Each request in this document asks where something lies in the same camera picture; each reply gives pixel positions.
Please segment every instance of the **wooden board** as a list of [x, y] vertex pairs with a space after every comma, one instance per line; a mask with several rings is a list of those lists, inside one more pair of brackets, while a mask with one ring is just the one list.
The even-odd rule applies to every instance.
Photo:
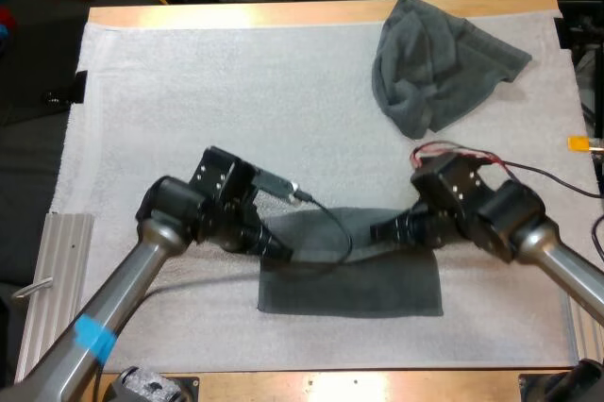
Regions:
[[[476, 17], [557, 9], [556, 0], [425, 0], [453, 15]], [[213, 4], [91, 8], [100, 25], [200, 29], [266, 25], [319, 25], [385, 20], [395, 0], [321, 3]]]
[[[536, 371], [364, 371], [182, 374], [200, 380], [202, 402], [519, 402], [518, 376]], [[105, 375], [101, 394], [116, 378]], [[92, 385], [85, 401], [92, 401]]]
[[[557, 9], [556, 0], [426, 0], [464, 17]], [[92, 8], [89, 22], [144, 28], [203, 29], [319, 25], [384, 20], [395, 0], [322, 3]], [[201, 380], [200, 400], [517, 402], [518, 375], [560, 370], [267, 372], [189, 374]], [[103, 376], [101, 394], [115, 375]], [[92, 401], [92, 385], [83, 400]]]

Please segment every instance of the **blue tape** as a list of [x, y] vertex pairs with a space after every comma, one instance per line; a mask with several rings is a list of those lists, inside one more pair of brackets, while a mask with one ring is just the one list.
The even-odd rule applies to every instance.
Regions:
[[86, 314], [75, 321], [74, 329], [75, 343], [90, 350], [104, 365], [117, 341], [113, 331], [103, 328], [101, 324]]

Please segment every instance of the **gray towel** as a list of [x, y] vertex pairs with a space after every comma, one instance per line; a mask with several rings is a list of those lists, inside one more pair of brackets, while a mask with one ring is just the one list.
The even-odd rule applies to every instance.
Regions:
[[345, 251], [342, 232], [320, 210], [271, 217], [267, 225], [294, 251], [292, 262], [264, 260], [258, 309], [298, 315], [388, 318], [443, 315], [438, 265], [432, 251], [403, 252], [372, 243], [369, 226], [390, 220], [390, 209], [333, 209], [353, 235], [346, 264], [327, 265]]
[[398, 0], [373, 67], [381, 110], [412, 139], [455, 122], [531, 56], [421, 0]]

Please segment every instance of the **white terry cloth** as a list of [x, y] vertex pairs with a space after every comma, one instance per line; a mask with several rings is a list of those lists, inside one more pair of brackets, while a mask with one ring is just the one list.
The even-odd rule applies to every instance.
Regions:
[[[473, 19], [533, 61], [467, 116], [424, 141], [448, 139], [541, 167], [595, 191], [589, 155], [566, 150], [584, 133], [570, 54], [540, 12]], [[331, 207], [406, 209], [416, 199], [417, 145], [382, 114], [371, 91], [381, 24], [226, 30], [88, 25], [52, 210], [95, 216], [87, 300], [136, 242], [134, 213], [160, 176], [189, 179], [203, 150], [221, 146], [295, 180]], [[489, 168], [496, 185], [501, 171]], [[562, 238], [596, 262], [589, 229], [599, 203], [517, 171], [545, 200]], [[290, 207], [261, 199], [261, 215]], [[536, 268], [507, 265], [471, 244], [437, 251], [443, 317], [351, 319], [256, 309], [259, 262], [194, 245], [154, 287], [206, 285], [150, 298], [108, 363], [164, 372], [576, 362], [566, 297]]]

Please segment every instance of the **red object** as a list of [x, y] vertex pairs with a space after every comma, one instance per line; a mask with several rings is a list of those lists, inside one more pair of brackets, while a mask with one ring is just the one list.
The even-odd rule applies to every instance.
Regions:
[[0, 25], [6, 26], [9, 31], [13, 31], [17, 27], [17, 22], [7, 8], [0, 8]]

